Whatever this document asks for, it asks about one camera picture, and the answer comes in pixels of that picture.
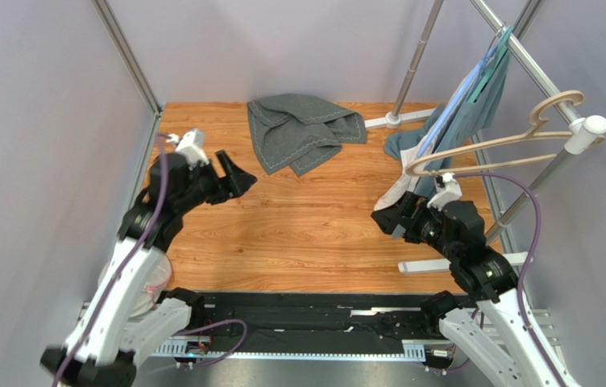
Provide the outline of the teal hanging garment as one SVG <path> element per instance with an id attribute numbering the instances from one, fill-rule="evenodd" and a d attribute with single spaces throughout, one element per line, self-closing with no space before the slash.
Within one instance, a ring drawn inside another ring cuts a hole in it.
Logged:
<path id="1" fill-rule="evenodd" d="M 460 147 L 476 132 L 487 129 L 492 125 L 503 93 L 511 56 L 507 43 L 499 47 L 486 66 L 484 76 L 469 93 L 462 105 L 450 116 L 446 126 L 438 135 L 434 148 L 428 150 L 424 156 Z M 438 106 L 421 128 L 399 131 L 387 138 L 384 143 L 384 152 L 401 162 L 401 177 L 378 199 L 374 206 L 375 210 L 396 205 L 405 192 L 413 192 L 426 198 L 434 195 L 435 183 L 433 178 L 410 177 L 404 172 L 404 168 L 418 158 L 417 151 L 421 146 L 421 141 L 437 121 L 446 105 Z"/>

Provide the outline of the white mesh laundry bag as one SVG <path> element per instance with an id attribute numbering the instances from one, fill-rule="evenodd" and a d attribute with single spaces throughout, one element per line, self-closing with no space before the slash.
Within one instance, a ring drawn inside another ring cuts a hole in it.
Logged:
<path id="1" fill-rule="evenodd" d="M 112 258 L 108 259 L 98 276 L 97 290 L 104 289 L 103 282 L 106 274 L 110 271 L 110 265 L 114 258 L 122 260 L 132 247 L 133 245 L 131 244 L 128 248 L 115 248 Z M 135 301 L 132 303 L 129 319 L 139 318 L 143 314 L 149 312 L 156 303 L 159 302 L 160 293 L 166 289 L 169 280 L 172 278 L 172 266 L 165 252 L 157 249 L 154 249 L 154 252 L 158 252 L 160 258 L 157 260 L 153 270 L 149 272 L 145 285 L 136 294 Z"/>

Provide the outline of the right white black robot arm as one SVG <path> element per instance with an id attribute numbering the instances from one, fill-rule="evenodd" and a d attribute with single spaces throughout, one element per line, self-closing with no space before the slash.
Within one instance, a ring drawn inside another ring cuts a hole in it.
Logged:
<path id="1" fill-rule="evenodd" d="M 471 201 L 441 208 L 407 192 L 398 204 L 371 214 L 387 235 L 403 227 L 408 243 L 425 243 L 449 262 L 455 283 L 495 327 L 498 345 L 473 321 L 455 296 L 442 291 L 421 305 L 427 328 L 453 342 L 495 386 L 576 386 L 526 302 L 518 300 L 518 275 L 487 245 L 484 220 Z"/>

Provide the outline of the wooden clothes hanger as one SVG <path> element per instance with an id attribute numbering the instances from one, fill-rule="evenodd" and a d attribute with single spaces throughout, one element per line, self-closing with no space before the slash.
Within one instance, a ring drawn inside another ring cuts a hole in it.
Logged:
<path id="1" fill-rule="evenodd" d="M 507 137 L 491 139 L 477 144 L 471 144 L 450 150 L 436 152 L 428 156 L 420 156 L 404 168 L 404 172 L 410 177 L 433 177 L 443 173 L 473 173 L 483 172 L 490 169 L 502 169 L 525 164 L 535 164 L 547 160 L 553 160 L 560 154 L 549 153 L 546 155 L 532 156 L 515 160 L 508 160 L 494 164 L 478 164 L 462 168 L 437 168 L 430 164 L 438 160 L 459 156 L 464 153 L 488 150 L 514 144 L 523 144 L 533 141 L 563 140 L 563 150 L 571 155 L 579 155 L 589 148 L 593 148 L 605 140 L 606 118 L 600 115 L 591 115 L 579 118 L 568 124 L 566 131 L 543 131 L 542 128 L 550 121 L 544 114 L 547 109 L 556 107 L 563 102 L 568 102 L 572 107 L 584 102 L 585 96 L 579 90 L 568 90 L 557 93 L 539 102 L 529 113 L 530 127 L 518 134 Z"/>

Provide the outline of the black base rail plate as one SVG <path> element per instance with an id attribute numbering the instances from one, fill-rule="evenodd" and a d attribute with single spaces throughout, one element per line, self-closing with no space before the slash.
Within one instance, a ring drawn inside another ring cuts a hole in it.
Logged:
<path id="1" fill-rule="evenodd" d="M 446 339 L 421 311 L 427 294 L 205 292 L 196 337 L 213 352 L 398 355 Z"/>

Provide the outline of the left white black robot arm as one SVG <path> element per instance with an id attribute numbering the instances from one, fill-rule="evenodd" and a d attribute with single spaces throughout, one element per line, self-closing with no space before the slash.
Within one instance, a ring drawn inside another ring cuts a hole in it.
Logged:
<path id="1" fill-rule="evenodd" d="M 181 152 L 156 157 L 147 186 L 122 218 L 108 271 L 84 316 L 64 343 L 41 356 L 54 386 L 131 386 L 140 366 L 171 336 L 208 329 L 204 297 L 183 288 L 170 291 L 140 322 L 128 321 L 184 216 L 203 204 L 240 198 L 257 182 L 226 152 L 216 157 L 222 176 L 206 158 L 190 160 Z"/>

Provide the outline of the blue clothes hanger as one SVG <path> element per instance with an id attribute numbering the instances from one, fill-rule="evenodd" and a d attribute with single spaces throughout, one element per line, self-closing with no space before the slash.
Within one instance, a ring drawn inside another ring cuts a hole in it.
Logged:
<path id="1" fill-rule="evenodd" d="M 450 101 L 445 106 L 445 109 L 438 117 L 437 121 L 428 130 L 427 135 L 421 141 L 421 146 L 417 151 L 417 156 L 424 156 L 428 150 L 434 148 L 435 141 L 440 132 L 446 126 L 446 122 L 450 116 L 459 108 L 463 101 L 468 97 L 469 93 L 475 88 L 476 84 L 484 76 L 486 66 L 498 51 L 501 45 L 507 43 L 509 36 L 512 34 L 513 28 L 506 24 L 496 32 L 498 40 L 492 40 L 489 49 L 476 66 L 463 79 Z"/>

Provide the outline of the metal clothes rack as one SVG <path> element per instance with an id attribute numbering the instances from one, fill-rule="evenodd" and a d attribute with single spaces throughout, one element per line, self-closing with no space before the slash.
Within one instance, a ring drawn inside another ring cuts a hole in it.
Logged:
<path id="1" fill-rule="evenodd" d="M 547 167 L 530 186 L 530 190 L 536 192 L 567 157 L 580 155 L 592 145 L 600 144 L 604 140 L 606 118 L 600 115 L 581 116 L 576 107 L 583 103 L 583 93 L 578 90 L 560 91 L 517 37 L 517 31 L 525 22 L 531 20 L 540 3 L 527 2 L 517 23 L 512 26 L 506 25 L 486 2 L 474 1 L 472 4 L 496 35 L 484 58 L 461 81 L 450 101 L 441 108 L 401 113 L 417 66 L 442 8 L 442 2 L 436 1 L 392 111 L 381 119 L 365 122 L 368 130 L 382 127 L 396 129 L 404 123 L 422 120 L 427 122 L 427 132 L 422 136 L 409 133 L 408 139 L 403 140 L 401 134 L 391 135 L 385 149 L 389 155 L 396 156 L 401 161 L 403 171 L 392 188 L 376 203 L 376 210 L 388 209 L 398 203 L 401 194 L 407 192 L 435 194 L 438 201 L 442 202 L 452 190 L 437 189 L 426 177 L 433 172 L 455 173 L 451 160 L 457 155 L 467 152 L 480 155 L 489 148 L 526 141 L 565 140 L 560 153 L 472 167 L 474 172 L 486 172 L 547 161 Z M 465 138 L 476 137 L 480 131 L 492 125 L 503 96 L 508 63 L 512 58 L 518 61 L 545 94 L 546 99 L 531 110 L 528 130 L 519 135 L 489 141 L 476 139 L 474 144 L 465 145 Z"/>

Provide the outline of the grey stitched cloth napkin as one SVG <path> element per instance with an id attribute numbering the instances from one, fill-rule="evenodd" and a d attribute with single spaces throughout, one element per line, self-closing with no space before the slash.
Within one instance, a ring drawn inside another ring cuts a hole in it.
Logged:
<path id="1" fill-rule="evenodd" d="M 365 144 L 361 114 L 323 98 L 279 94 L 247 103 L 254 153 L 266 174 L 290 168 L 302 176 L 341 152 Z"/>

